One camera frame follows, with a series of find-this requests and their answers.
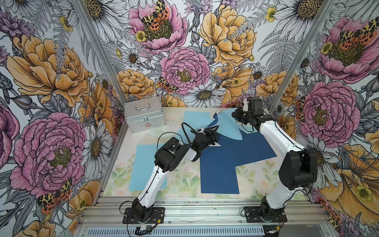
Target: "white daisy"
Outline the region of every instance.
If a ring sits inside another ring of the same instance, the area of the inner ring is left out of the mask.
[[[379,16],[378,0],[348,0],[345,6],[348,7],[345,16],[354,16],[354,21],[360,18],[360,22],[364,23]]]
[[[319,141],[317,137],[312,137],[310,134],[308,134],[307,137],[298,135],[297,141],[305,146],[305,148],[313,148],[317,152],[317,179],[315,182],[316,186],[319,189],[322,189],[325,186],[330,188],[329,183],[325,181],[326,176],[332,185],[338,187],[338,183],[341,183],[342,179],[330,164],[338,163],[339,159],[335,154],[324,151],[324,141]]]
[[[311,53],[307,53],[303,61],[301,61],[299,65],[299,69],[298,69],[299,72],[305,72],[312,61],[313,61],[313,55]]]
[[[68,18],[69,25],[78,25],[83,28],[77,12],[72,5],[72,1],[74,0],[58,0],[58,5],[63,10],[63,16]],[[88,10],[89,16],[95,23],[100,38],[106,43],[121,40],[120,32],[125,31],[122,24],[128,22],[128,18],[126,17],[127,3],[122,0],[83,1]]]
[[[146,4],[149,7],[152,7],[154,3],[153,0],[128,0],[128,1],[129,1],[129,6],[131,8],[138,6],[138,4],[140,5],[141,8],[145,8]]]
[[[122,61],[126,63],[129,67],[136,67],[141,63],[139,59],[139,53],[137,49],[127,49],[122,52]]]
[[[83,144],[83,161],[86,165],[85,178],[87,180],[101,180],[108,162],[108,153],[111,150],[111,134],[105,131],[105,123],[100,121],[97,131],[94,126],[90,126],[89,140]]]
[[[4,0],[4,3],[14,14],[25,17],[35,16],[40,8],[36,0]]]
[[[222,103],[224,98],[222,95],[226,94],[226,88],[215,89],[215,87],[216,83],[211,83],[207,87],[199,85],[189,90],[189,94],[182,100],[188,107],[217,107]]]
[[[265,76],[268,75],[268,71],[263,66],[254,67],[251,75],[253,75],[254,81],[262,80]]]
[[[280,20],[274,32],[281,31],[280,37],[287,34],[289,39],[294,38],[295,43],[300,42],[321,7],[324,0],[279,0],[273,15]]]

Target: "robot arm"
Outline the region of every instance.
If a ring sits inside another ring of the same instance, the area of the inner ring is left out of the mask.
[[[245,99],[244,108],[237,108],[232,116],[243,124],[254,126],[284,157],[279,170],[280,181],[262,199],[260,207],[261,218],[273,220],[283,213],[286,202],[295,192],[314,182],[317,176],[317,152],[294,141],[270,115],[265,115],[263,101],[258,97]]]

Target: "pink peony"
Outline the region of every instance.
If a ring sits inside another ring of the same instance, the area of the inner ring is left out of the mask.
[[[368,21],[360,23],[360,19],[353,21],[346,17],[341,18],[323,39],[324,46],[316,71],[328,75],[334,80],[343,80],[353,84],[362,80],[379,66],[379,37],[375,37],[368,44],[353,45],[347,50],[340,47],[342,31],[356,32],[366,26]]]
[[[358,128],[360,112],[355,104],[353,91],[342,82],[317,82],[305,97],[300,130],[323,140],[326,147],[341,146]]]
[[[174,49],[168,57],[159,62],[162,67],[161,76],[170,85],[179,88],[180,95],[188,94],[200,84],[206,84],[209,80],[210,69],[208,60],[204,55],[196,53],[190,48]]]
[[[0,169],[12,152],[12,140],[20,131],[17,118],[5,106],[0,105]]]
[[[164,27],[161,29],[151,31],[148,27],[145,29],[145,25],[141,19],[145,16],[151,16],[155,12],[155,4],[152,7],[146,6],[141,8],[130,8],[129,10],[129,25],[131,34],[141,33],[143,31],[144,37],[139,42],[146,48],[147,53],[159,54],[160,52],[169,52],[175,47],[180,47],[186,41],[188,33],[188,23],[186,18],[182,18],[178,14],[178,9],[175,4],[171,7],[170,4],[165,1],[166,8],[169,10],[169,19],[165,22]]]
[[[39,197],[55,193],[72,178],[77,184],[84,174],[82,150],[87,135],[82,125],[66,113],[52,113],[27,125],[14,144],[11,187]]]

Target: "black cable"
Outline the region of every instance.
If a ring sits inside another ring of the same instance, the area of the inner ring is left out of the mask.
[[[251,126],[251,127],[253,128],[253,131],[248,131],[248,130],[246,130],[246,128],[243,126],[243,123],[241,123],[241,126],[242,126],[242,128],[245,129],[245,131],[247,131],[247,132],[254,132],[254,127],[253,127],[253,126]]]
[[[188,140],[188,144],[191,145],[190,138],[188,137],[187,132],[186,132],[186,130],[184,129],[184,126],[183,126],[183,125],[187,125],[187,126],[193,131],[193,133],[195,133],[195,134],[196,134],[196,130],[193,129],[193,128],[192,128],[190,125],[188,125],[187,123],[182,122],[182,129],[183,129],[184,135],[186,135],[186,138],[187,138],[187,140]]]
[[[176,135],[179,135],[180,138],[182,139],[182,143],[184,144],[183,138],[182,138],[182,136],[181,136],[180,134],[178,134],[178,133],[176,133],[176,132],[164,132],[164,133],[162,133],[162,134],[159,136],[159,138],[158,138],[158,141],[157,141],[157,150],[158,150],[159,139],[161,138],[161,136],[162,136],[163,134],[166,134],[166,133],[175,133]]]

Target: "light blue paper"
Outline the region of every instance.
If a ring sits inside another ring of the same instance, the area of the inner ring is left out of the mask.
[[[236,120],[232,117],[232,113],[235,110],[235,108],[230,108],[227,110],[223,110],[221,113],[217,115],[218,122],[216,123],[216,125],[219,126],[217,132],[231,139],[242,140],[242,135],[238,128],[238,124],[236,123]]]
[[[211,114],[209,112],[195,112],[195,111],[184,112],[183,122],[190,125],[196,131],[198,129],[206,128],[213,121],[214,121],[214,119],[211,117]],[[191,129],[186,125],[184,125],[184,129],[186,130],[186,133],[189,137],[189,140],[191,142],[193,142],[193,140],[195,139],[195,134],[191,133],[190,132]],[[178,134],[180,134],[182,136],[184,143],[188,143],[188,140],[187,140],[186,136],[184,135],[182,127],[180,127]],[[181,141],[181,139],[178,135],[175,135],[175,137],[179,141]]]
[[[137,145],[136,155],[134,158],[134,165],[132,171],[132,177],[130,178],[129,191],[143,191],[151,173],[154,169],[155,153],[157,152],[157,145]],[[161,186],[167,187],[167,179]]]

